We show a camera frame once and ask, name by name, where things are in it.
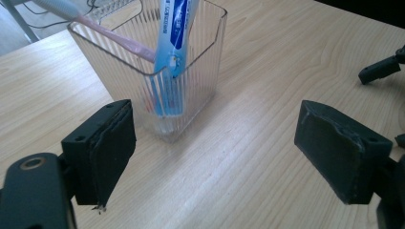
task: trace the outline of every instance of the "toothbrush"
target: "toothbrush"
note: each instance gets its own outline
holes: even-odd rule
[[[81,23],[87,26],[88,28],[99,32],[100,34],[115,41],[125,50],[151,63],[155,62],[155,52],[152,49],[142,45],[138,41],[113,33],[112,31],[109,31],[104,27],[100,26],[99,24],[95,23],[94,21],[87,19],[79,12],[78,7],[70,1],[67,0],[32,0],[32,1],[41,8],[51,11],[52,13],[62,17],[65,20]]]
[[[151,82],[158,116],[182,115],[185,90],[179,76],[186,69],[188,35],[197,12],[199,0],[160,0],[160,31],[156,50],[155,72],[161,72],[158,86]]]

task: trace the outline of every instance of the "black mount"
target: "black mount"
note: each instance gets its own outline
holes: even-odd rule
[[[381,197],[379,228],[405,225],[405,156],[389,158],[393,143],[334,108],[304,100],[294,143],[346,204]]]
[[[0,192],[0,228],[76,228],[70,199],[104,209],[136,140],[131,100],[121,100],[65,137],[62,155],[41,153],[14,162]]]
[[[401,71],[399,64],[405,64],[405,46],[397,50],[395,55],[364,68],[358,77],[362,84],[368,84],[376,79]]]

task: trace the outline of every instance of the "toothpaste tube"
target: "toothpaste tube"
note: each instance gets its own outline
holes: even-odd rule
[[[157,115],[181,115],[183,112],[184,88],[178,76],[186,67],[188,33],[198,5],[199,0],[160,0],[155,72],[165,69],[158,80],[159,93],[156,84],[152,83]]]

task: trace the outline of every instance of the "toothbrush cup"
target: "toothbrush cup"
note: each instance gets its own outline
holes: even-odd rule
[[[86,17],[152,50],[157,47],[160,0],[115,0]],[[164,77],[169,74],[167,68],[155,72],[153,63],[97,31],[77,22],[71,23],[68,30],[111,97],[132,100],[136,128],[142,126],[164,141],[174,142],[215,94],[226,17],[225,9],[200,1],[188,40],[187,67],[171,79]],[[157,106],[163,104],[167,84],[172,85],[173,102],[182,109],[179,115]]]

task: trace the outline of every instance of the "wooden table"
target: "wooden table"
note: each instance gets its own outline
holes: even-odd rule
[[[310,0],[214,3],[229,12],[214,99],[175,144],[138,129],[107,212],[75,206],[79,228],[376,228],[378,197],[341,203],[293,137],[303,99],[392,141],[405,133],[405,73],[357,78],[405,31]],[[23,156],[60,154],[60,140],[111,101],[66,31],[2,56],[0,180]]]

